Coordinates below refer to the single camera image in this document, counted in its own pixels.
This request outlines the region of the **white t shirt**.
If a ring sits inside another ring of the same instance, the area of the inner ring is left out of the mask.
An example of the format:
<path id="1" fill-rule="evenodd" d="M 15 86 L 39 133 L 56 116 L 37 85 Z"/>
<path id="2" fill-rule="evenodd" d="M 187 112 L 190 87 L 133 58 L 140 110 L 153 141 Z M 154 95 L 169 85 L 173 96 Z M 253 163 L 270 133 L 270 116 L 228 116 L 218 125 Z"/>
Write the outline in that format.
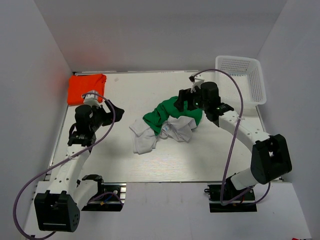
<path id="1" fill-rule="evenodd" d="M 159 135 L 145 123 L 142 119 L 137 119 L 129 126 L 132 150 L 135 154 L 145 154 L 156 148 L 157 141 L 168 138 L 177 142 L 189 142 L 192 138 L 193 130 L 197 128 L 194 118 L 188 116 L 180 116 L 174 118 L 170 116 L 160 127 Z"/>

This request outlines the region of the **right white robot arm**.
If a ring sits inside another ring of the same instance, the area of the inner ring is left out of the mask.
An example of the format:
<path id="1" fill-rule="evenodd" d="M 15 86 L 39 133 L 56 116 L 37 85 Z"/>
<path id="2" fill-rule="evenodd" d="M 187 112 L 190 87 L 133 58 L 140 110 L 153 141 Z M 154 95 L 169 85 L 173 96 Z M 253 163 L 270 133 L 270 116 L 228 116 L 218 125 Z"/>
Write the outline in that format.
<path id="1" fill-rule="evenodd" d="M 181 89 L 173 104 L 178 111 L 203 110 L 207 119 L 233 135 L 251 152 L 249 168 L 227 177 L 222 184 L 223 199 L 236 200 L 257 184 L 271 181 L 292 171 L 287 141 L 281 134 L 271 135 L 255 128 L 233 107 L 221 101 L 214 82 L 204 82 L 191 89 Z"/>

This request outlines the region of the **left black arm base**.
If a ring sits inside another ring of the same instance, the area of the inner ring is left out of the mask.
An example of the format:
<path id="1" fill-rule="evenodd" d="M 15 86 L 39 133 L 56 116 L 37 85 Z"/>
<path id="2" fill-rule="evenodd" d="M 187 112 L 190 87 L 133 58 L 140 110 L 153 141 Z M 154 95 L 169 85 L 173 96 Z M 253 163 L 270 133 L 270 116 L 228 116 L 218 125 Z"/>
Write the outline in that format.
<path id="1" fill-rule="evenodd" d="M 126 199 L 126 183 L 105 183 L 99 185 L 98 193 L 82 208 L 85 212 L 120 212 Z"/>

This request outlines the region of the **green t shirt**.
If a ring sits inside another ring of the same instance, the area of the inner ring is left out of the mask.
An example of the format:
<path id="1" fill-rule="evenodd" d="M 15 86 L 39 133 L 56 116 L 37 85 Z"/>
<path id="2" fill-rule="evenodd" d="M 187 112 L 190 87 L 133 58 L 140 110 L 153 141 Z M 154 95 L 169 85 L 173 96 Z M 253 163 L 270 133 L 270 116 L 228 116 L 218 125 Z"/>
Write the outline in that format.
<path id="1" fill-rule="evenodd" d="M 187 102 L 183 103 L 183 111 L 180 112 L 174 106 L 174 103 L 177 101 L 178 96 L 173 96 L 163 102 L 159 103 L 157 107 L 152 111 L 146 113 L 142 119 L 144 122 L 149 125 L 149 127 L 154 131 L 154 134 L 158 136 L 161 132 L 162 125 L 169 117 L 178 119 L 181 116 L 190 117 L 195 120 L 196 126 L 199 125 L 203 111 L 199 108 L 195 110 L 188 110 Z"/>

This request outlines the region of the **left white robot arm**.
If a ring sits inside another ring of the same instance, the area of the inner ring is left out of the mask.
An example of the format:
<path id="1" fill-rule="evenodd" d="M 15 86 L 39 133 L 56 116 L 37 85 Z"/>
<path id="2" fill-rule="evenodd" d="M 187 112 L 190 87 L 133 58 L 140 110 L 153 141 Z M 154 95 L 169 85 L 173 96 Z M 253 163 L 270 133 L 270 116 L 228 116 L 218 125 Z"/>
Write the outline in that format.
<path id="1" fill-rule="evenodd" d="M 37 224 L 41 231 L 74 232 L 80 222 L 80 212 L 93 197 L 105 196 L 102 176 L 86 175 L 80 179 L 83 165 L 96 142 L 96 131 L 122 119 L 124 110 L 106 102 L 102 105 L 83 104 L 75 109 L 75 123 L 69 129 L 67 162 L 58 167 L 57 175 L 44 193 L 34 199 Z"/>

